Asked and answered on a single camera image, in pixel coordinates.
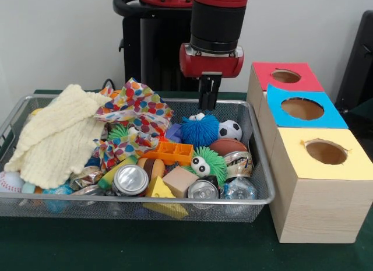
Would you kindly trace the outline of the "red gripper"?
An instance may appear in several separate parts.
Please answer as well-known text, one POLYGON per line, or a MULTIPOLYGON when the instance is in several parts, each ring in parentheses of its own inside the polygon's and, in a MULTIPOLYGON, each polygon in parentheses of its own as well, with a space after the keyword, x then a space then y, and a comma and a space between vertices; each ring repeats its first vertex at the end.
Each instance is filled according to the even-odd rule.
POLYGON ((216 108, 221 78, 235 78, 242 69, 244 63, 244 51, 238 46, 233 52, 228 54, 211 54, 197 51, 190 44, 181 44, 179 51, 180 70, 185 77, 199 78, 202 75, 211 76, 212 88, 210 92, 210 80, 200 78, 199 80, 199 109, 207 110, 216 108))

